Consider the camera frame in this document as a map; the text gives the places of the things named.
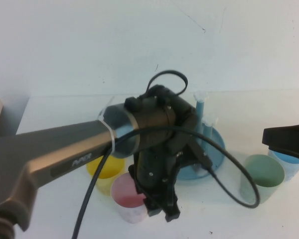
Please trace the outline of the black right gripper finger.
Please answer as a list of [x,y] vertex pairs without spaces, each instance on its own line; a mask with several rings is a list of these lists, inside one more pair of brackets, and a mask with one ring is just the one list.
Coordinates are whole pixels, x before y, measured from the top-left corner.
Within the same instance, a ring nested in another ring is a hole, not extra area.
[[270,150],[299,159],[299,125],[264,129],[262,144]]

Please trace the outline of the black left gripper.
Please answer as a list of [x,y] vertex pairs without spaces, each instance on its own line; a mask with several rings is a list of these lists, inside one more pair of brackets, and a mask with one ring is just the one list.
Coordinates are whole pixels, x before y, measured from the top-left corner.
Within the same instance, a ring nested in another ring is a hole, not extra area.
[[[188,145],[174,153],[164,145],[157,145],[134,154],[134,164],[129,167],[129,173],[135,180],[138,192],[146,195],[143,202],[149,217],[163,210],[166,222],[179,218],[174,185],[181,168],[188,165]],[[161,209],[156,203],[165,204]]]

